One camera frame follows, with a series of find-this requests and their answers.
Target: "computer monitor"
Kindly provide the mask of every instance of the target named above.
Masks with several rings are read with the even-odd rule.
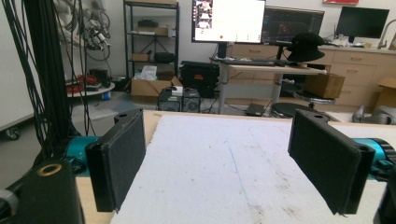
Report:
[[[380,38],[388,14],[388,9],[343,7],[335,33],[348,36],[349,43],[353,43],[356,36]]]
[[[264,9],[264,0],[192,0],[191,42],[260,44]]]
[[[262,42],[291,42],[301,33],[319,34],[324,11],[291,7],[265,7],[262,20]]]

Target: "drawer handle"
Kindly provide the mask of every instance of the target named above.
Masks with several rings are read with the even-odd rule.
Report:
[[[352,68],[348,68],[346,71],[347,71],[348,73],[358,73],[358,72],[359,72],[358,69],[352,69]]]
[[[350,57],[350,60],[353,60],[353,61],[361,61],[361,60],[362,60],[362,57],[352,56],[352,57]]]
[[[258,53],[262,52],[260,49],[249,49],[248,51],[250,51],[250,52],[258,52]]]

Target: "image on screen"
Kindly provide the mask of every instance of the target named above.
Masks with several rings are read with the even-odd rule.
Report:
[[[338,35],[348,36],[351,43],[355,36],[379,38],[384,30],[388,14],[388,9],[343,7],[335,32]]]
[[[324,11],[289,7],[265,7],[262,42],[291,42],[300,33],[319,34]]]
[[[192,42],[260,43],[265,1],[192,0]]]

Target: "sink faucet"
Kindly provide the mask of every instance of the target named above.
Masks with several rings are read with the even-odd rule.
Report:
[[[376,47],[377,49],[381,49],[381,48],[384,48],[387,46],[387,40],[385,40],[385,44],[384,44],[384,37],[385,37],[385,34],[387,33],[388,27],[394,21],[396,21],[396,20],[388,22],[388,24],[385,26],[384,33],[382,33],[381,40],[379,41],[378,47]]]

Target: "black monitor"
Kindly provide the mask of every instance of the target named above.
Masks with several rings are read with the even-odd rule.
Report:
[[[388,14],[388,9],[343,7],[335,32],[348,36],[349,43],[353,43],[356,36],[380,38]]]
[[[319,10],[266,6],[262,21],[262,42],[291,42],[301,33],[318,35],[323,16],[324,11]]]
[[[264,0],[192,0],[191,42],[260,44],[264,9]]]

